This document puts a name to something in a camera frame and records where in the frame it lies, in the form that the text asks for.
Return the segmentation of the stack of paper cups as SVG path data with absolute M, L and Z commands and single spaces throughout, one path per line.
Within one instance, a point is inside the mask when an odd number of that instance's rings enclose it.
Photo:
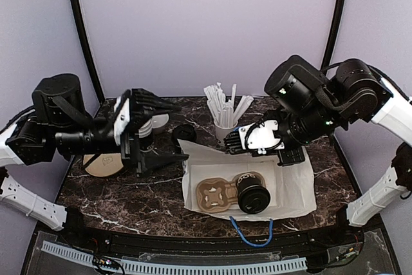
M 153 122 L 148 120 L 139 130 L 139 148 L 142 152 L 147 153 L 153 149 Z

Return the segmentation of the checkered paper bag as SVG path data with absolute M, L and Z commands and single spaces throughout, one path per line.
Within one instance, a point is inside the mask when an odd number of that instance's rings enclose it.
M 303 162 L 281 167 L 275 156 L 229 155 L 179 141 L 183 162 L 184 207 L 230 222 L 249 246 L 269 244 L 276 220 L 306 216 L 317 209 L 314 171 Z

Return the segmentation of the brown pulp cup carrier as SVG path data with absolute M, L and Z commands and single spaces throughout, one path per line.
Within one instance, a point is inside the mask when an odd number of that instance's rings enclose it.
M 246 173 L 260 176 L 266 187 L 265 179 L 261 174 L 255 171 Z M 232 205 L 238 205 L 236 181 L 242 174 L 235 176 L 231 181 L 220 177 L 202 180 L 196 187 L 196 199 L 200 210 L 206 213 L 222 213 Z

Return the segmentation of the black coffee cup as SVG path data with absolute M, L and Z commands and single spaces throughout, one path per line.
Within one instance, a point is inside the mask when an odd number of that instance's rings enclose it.
M 171 133 L 171 141 L 173 143 L 175 153 L 182 152 L 179 140 L 196 142 L 197 133 L 195 131 L 195 128 L 190 124 L 181 124 L 173 129 Z
M 270 193 L 263 179 L 254 173 L 244 173 L 236 181 L 239 208 L 247 214 L 264 211 L 270 203 Z

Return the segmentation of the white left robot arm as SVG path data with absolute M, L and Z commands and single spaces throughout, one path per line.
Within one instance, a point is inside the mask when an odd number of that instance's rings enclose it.
M 40 123 L 32 111 L 16 116 L 1 131 L 1 200 L 54 231 L 65 230 L 66 237 L 77 247 L 86 246 L 91 233 L 84 227 L 83 214 L 77 208 L 41 198 L 16 182 L 5 167 L 51 162 L 56 152 L 66 159 L 120 153 L 124 165 L 141 173 L 187 160 L 188 155 L 184 154 L 151 156 L 141 152 L 138 131 L 131 126 L 143 126 L 148 120 L 146 113 L 138 113 L 135 118 L 119 113 L 108 120 L 92 120 L 86 127 L 75 121 L 61 127 Z

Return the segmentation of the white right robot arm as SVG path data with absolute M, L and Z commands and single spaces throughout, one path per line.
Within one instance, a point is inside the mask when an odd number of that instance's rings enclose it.
M 384 72 L 360 59 L 327 69 L 298 55 L 281 63 L 265 93 L 283 107 L 277 135 L 287 150 L 337 134 L 350 162 L 364 167 L 369 184 L 358 199 L 337 213 L 328 232 L 334 245 L 352 237 L 402 193 L 411 190 L 411 97 Z

